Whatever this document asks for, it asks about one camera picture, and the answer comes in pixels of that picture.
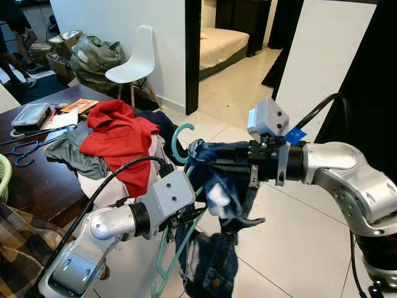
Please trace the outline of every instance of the orange booklet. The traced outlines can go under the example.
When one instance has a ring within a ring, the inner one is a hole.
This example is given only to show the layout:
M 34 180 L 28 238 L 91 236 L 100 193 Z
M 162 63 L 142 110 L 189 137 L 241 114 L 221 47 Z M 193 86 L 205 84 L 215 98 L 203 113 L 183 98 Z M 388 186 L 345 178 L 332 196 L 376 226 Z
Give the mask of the orange booklet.
M 64 107 L 61 112 L 69 113 L 74 109 L 78 109 L 78 113 L 81 114 L 84 111 L 88 110 L 90 107 L 96 105 L 99 101 L 92 101 L 90 99 L 80 98 L 78 101 Z

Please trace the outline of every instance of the blue tape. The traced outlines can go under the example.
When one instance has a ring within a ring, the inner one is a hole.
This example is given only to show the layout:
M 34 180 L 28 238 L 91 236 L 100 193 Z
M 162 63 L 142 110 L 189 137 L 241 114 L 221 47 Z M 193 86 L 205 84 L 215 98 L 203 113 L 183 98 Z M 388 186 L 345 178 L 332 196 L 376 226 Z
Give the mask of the blue tape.
M 296 144 L 298 144 L 298 143 L 300 142 L 300 140 L 301 140 L 302 138 L 304 138 L 306 135 L 307 135 L 306 132 L 304 132 L 304 131 L 298 129 L 297 127 L 294 127 L 293 129 L 291 129 L 291 130 L 289 131 L 289 133 L 287 133 L 287 134 L 284 136 L 284 140 L 287 141 L 287 142 L 290 142 L 291 145 L 296 145 Z

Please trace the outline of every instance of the chair leg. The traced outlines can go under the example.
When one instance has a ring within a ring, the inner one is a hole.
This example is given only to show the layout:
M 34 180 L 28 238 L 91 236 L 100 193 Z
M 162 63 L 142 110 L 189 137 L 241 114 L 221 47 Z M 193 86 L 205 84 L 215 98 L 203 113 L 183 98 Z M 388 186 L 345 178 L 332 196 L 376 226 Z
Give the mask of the chair leg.
M 131 82 L 131 106 L 135 107 L 134 84 Z
M 120 99 L 122 97 L 122 91 L 123 91 L 123 84 L 120 84 L 120 86 L 118 87 L 117 99 Z
M 156 100 L 157 104 L 159 105 L 159 108 L 162 110 L 163 107 L 161 106 L 161 103 L 159 102 L 159 99 L 157 98 L 157 95 L 156 95 L 156 93 L 155 93 L 155 91 L 153 89 L 153 86 L 150 84 L 150 82 L 148 80 L 146 80 L 146 82 L 148 83 L 148 87 L 150 89 L 151 95 L 153 95 L 154 100 Z

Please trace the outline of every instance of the hanger hook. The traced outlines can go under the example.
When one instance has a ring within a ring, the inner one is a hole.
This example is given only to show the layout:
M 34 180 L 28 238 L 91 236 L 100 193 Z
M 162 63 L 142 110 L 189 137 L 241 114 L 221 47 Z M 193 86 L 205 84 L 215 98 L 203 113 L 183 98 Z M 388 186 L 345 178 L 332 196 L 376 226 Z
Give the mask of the hanger hook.
M 171 141 L 171 148 L 172 148 L 172 154 L 174 155 L 175 159 L 180 162 L 180 163 L 187 163 L 187 158 L 183 158 L 179 155 L 178 150 L 176 148 L 176 141 L 178 141 L 178 135 L 182 131 L 182 129 L 191 129 L 194 130 L 194 126 L 190 123 L 185 123 L 180 125 L 177 129 L 175 129 L 174 135 L 172 136 L 172 141 Z

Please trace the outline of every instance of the blue denim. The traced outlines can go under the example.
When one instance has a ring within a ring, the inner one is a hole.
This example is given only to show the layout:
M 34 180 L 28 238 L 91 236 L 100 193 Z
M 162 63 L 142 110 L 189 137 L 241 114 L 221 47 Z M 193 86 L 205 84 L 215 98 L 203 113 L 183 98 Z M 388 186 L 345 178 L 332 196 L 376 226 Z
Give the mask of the blue denim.
M 195 231 L 179 257 L 185 291 L 191 298 L 231 297 L 238 270 L 234 251 L 237 232 L 264 222 L 264 219 L 247 219 L 257 193 L 256 189 L 248 188 L 250 176 L 247 173 L 226 174 L 206 165 L 215 161 L 221 151 L 247 147 L 248 142 L 205 143 L 201 139 L 189 145 L 186 169 L 195 166 L 189 176 L 190 182 L 196 190 L 204 185 L 197 201 L 206 202 L 210 213 L 220 217 L 221 224 L 221 233 L 210 237 Z M 182 215 L 193 209 L 193 205 L 187 206 Z M 177 229 L 176 250 L 189 228 L 190 225 L 184 225 Z

